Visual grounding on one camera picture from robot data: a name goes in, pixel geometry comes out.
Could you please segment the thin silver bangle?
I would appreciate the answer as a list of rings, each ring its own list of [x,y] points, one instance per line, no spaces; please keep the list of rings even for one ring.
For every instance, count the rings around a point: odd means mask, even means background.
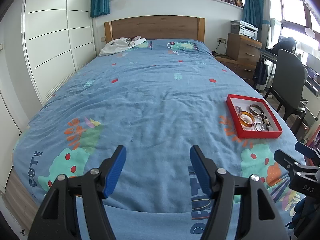
[[[254,129],[258,132],[264,132],[266,131],[266,126],[263,123],[256,123],[254,126]]]

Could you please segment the dark grey chair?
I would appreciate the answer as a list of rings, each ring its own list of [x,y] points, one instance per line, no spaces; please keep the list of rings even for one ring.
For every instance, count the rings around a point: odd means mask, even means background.
[[[283,120],[296,115],[300,120],[293,127],[296,135],[306,115],[302,92],[306,82],[306,68],[295,54],[287,50],[279,50],[276,71],[273,82],[264,98],[272,94],[278,101],[279,107],[285,108]]]

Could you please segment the teal curtain right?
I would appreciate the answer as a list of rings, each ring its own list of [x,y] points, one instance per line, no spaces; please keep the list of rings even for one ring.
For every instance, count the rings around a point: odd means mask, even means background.
[[[263,25],[264,0],[245,0],[242,20],[260,29]]]

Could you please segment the white printer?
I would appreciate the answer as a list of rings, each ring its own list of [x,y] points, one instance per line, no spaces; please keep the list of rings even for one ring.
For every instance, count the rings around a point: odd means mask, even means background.
[[[233,34],[247,36],[253,40],[257,40],[258,31],[258,28],[245,21],[231,21],[231,33]]]

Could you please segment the wooden drawer chest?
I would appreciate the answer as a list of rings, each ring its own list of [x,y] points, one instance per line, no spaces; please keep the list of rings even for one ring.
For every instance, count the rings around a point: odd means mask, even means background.
[[[229,33],[226,54],[214,57],[253,87],[253,74],[260,60],[262,45],[247,36]]]

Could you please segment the navy tote bag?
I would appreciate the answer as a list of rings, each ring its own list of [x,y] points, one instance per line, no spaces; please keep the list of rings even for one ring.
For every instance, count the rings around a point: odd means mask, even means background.
[[[264,60],[257,63],[254,74],[253,82],[254,85],[265,85],[268,77],[268,65],[265,64]]]

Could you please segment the white wardrobe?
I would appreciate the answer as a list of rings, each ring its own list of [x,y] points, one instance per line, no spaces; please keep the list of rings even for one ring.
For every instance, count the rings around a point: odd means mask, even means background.
[[[91,0],[24,0],[23,50],[41,103],[96,57]]]

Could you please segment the amber bangle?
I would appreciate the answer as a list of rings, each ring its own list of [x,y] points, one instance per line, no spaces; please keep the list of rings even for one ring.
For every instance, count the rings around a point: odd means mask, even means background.
[[[254,116],[247,111],[240,111],[238,114],[238,117],[239,117],[239,121],[242,124],[242,126],[253,127],[255,125]]]

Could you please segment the brown tortoise bangle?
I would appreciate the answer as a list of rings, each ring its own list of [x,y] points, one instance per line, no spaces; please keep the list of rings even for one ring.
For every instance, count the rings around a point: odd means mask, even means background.
[[[262,116],[264,114],[263,109],[256,104],[251,104],[249,106],[249,111],[254,116]]]

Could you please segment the wooden headboard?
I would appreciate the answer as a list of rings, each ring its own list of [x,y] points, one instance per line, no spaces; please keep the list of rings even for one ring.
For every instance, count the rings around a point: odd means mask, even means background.
[[[205,19],[180,15],[129,17],[104,23],[105,41],[141,36],[147,40],[182,38],[204,42]]]

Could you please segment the desk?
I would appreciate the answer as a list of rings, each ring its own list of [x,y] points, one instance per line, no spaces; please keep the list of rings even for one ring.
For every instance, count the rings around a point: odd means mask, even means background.
[[[307,88],[314,96],[319,97],[319,82],[310,74],[312,68],[305,66],[293,53],[285,50],[274,55],[269,51],[261,51],[263,58],[276,64],[272,88],[288,100],[296,100],[302,96],[303,89]]]

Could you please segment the dark backpack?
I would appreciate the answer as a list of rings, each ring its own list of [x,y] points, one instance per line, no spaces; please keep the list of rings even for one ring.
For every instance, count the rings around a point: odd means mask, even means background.
[[[289,51],[291,53],[295,53],[296,50],[296,40],[292,37],[286,37],[284,39],[282,39],[280,42],[278,42],[277,44],[275,44],[270,52],[274,55],[278,55],[278,51],[285,50],[285,51]]]

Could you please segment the blue patterned bed cover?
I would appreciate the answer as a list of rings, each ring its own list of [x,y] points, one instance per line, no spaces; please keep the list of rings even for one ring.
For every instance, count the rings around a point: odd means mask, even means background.
[[[303,162],[296,138],[279,118],[279,138],[240,139],[229,94],[260,97],[198,41],[151,40],[96,57],[33,117],[14,149],[14,169],[41,203],[59,174],[80,176],[123,145],[124,168],[104,200],[116,238],[199,239],[212,202],[189,158],[198,145],[235,176],[257,174],[289,223],[303,195],[289,189],[273,155],[280,149]]]

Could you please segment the red jewelry box tray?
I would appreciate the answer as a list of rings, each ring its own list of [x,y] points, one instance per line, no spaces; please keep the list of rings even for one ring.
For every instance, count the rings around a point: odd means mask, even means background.
[[[282,134],[283,130],[272,113],[270,107],[268,107],[266,101],[264,99],[254,98],[250,96],[243,95],[235,95],[229,94],[227,95],[226,103],[228,109],[230,111],[233,124],[237,133],[238,138],[240,139],[277,139]],[[253,127],[245,127],[239,121],[238,113],[235,110],[235,106],[239,106],[242,108],[242,111],[249,111],[249,106],[251,104],[256,104],[260,106],[264,114],[262,116],[254,116],[255,124],[263,123],[266,126],[266,131],[258,132]]]

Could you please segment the white garment on bed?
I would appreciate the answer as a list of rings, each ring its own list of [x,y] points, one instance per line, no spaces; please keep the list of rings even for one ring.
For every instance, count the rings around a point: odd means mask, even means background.
[[[115,40],[107,42],[104,48],[100,51],[99,56],[109,56],[121,53],[138,45],[141,45],[144,42],[146,42],[146,38],[142,38],[141,36],[136,36],[134,38],[117,38]]]

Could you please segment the silver wristwatch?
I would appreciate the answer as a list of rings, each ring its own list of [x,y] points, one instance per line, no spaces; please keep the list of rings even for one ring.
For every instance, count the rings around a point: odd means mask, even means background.
[[[239,106],[235,106],[235,110],[237,113],[240,113],[242,111],[242,108]]]

